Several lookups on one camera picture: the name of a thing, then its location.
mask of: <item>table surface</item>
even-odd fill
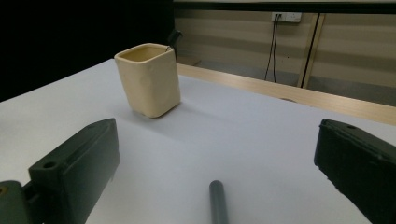
[[[318,126],[335,119],[396,145],[394,108],[182,64],[178,72],[181,103],[158,119],[128,106],[114,60],[0,103],[0,180],[26,184],[36,161],[115,118],[120,166],[87,223],[211,223],[215,179],[230,223],[370,223],[313,163]]]

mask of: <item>cup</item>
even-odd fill
[[[176,55],[160,44],[142,44],[114,56],[132,110],[158,118],[180,103]]]

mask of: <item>power cable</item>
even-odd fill
[[[280,20],[281,15],[279,14],[275,14],[275,19],[274,19],[274,26],[273,26],[273,36],[272,36],[272,40],[271,40],[271,48],[270,48],[270,56],[268,57],[268,64],[267,64],[267,69],[265,71],[265,77],[264,80],[267,79],[267,75],[268,75],[268,69],[270,67],[270,63],[271,63],[271,57],[274,58],[274,82],[276,82],[276,74],[275,74],[275,68],[276,68],[276,57],[275,57],[275,51],[276,51],[276,37],[277,37],[277,24]]]

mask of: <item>electrical outlet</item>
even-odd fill
[[[278,21],[300,22],[302,14],[301,12],[273,12],[271,21],[275,20],[276,15],[280,15]]]
[[[286,13],[287,12],[273,12],[271,16],[271,21],[275,20],[276,15],[280,15],[280,18],[278,18],[278,21],[286,21]]]

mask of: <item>floor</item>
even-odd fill
[[[273,71],[268,71],[267,77],[265,78],[266,71],[263,68],[247,67],[210,61],[197,60],[188,62],[182,61],[179,63],[185,63],[197,67],[231,73],[244,77],[265,79],[272,82],[275,79],[276,83],[289,86],[297,86],[299,77],[298,74],[276,72],[274,78]],[[311,77],[309,80],[308,89],[312,91],[327,92],[330,94],[369,101],[382,105],[396,106],[396,89],[390,87],[363,84],[358,82],[349,82],[332,78]]]

